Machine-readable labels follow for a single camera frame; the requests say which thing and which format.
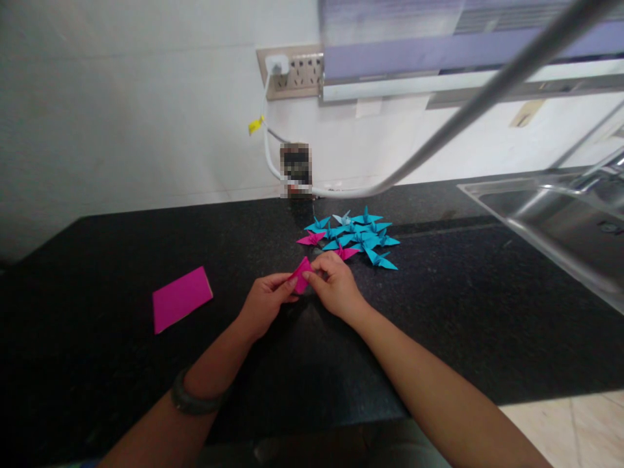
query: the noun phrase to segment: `tile floor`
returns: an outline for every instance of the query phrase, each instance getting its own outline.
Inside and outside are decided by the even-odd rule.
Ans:
[[[501,409],[555,468],[624,468],[624,391]]]

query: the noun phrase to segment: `granite countertop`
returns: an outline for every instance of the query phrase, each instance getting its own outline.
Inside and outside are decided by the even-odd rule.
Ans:
[[[624,316],[488,216],[456,188],[465,182],[76,221],[0,281],[5,459],[103,455],[236,317],[256,277],[314,256],[295,243],[314,214],[365,205],[402,244],[390,248],[396,272],[348,261],[362,293],[495,403],[624,388]],[[202,265],[214,300],[154,336],[151,293]],[[253,347],[209,440],[407,415],[363,341],[309,291]]]

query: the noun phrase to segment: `faucet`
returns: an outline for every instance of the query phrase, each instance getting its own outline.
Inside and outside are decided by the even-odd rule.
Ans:
[[[539,187],[570,196],[597,198],[620,216],[624,215],[624,147],[611,153],[567,185],[546,182],[539,184]]]
[[[585,194],[602,181],[624,182],[624,147],[572,180],[569,188],[577,194]]]

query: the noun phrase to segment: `left hand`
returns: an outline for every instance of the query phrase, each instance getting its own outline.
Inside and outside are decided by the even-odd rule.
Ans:
[[[237,318],[252,339],[257,340],[264,336],[280,312],[282,304],[299,299],[291,296],[297,286],[297,278],[286,281],[290,275],[291,273],[275,273],[253,282]]]

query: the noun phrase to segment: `yellow tag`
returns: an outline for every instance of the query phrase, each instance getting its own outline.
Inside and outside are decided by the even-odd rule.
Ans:
[[[262,127],[262,122],[264,122],[265,117],[264,116],[260,116],[260,118],[258,120],[254,120],[252,123],[249,124],[249,135],[251,135],[253,132],[255,132],[256,130],[258,130],[260,127]]]

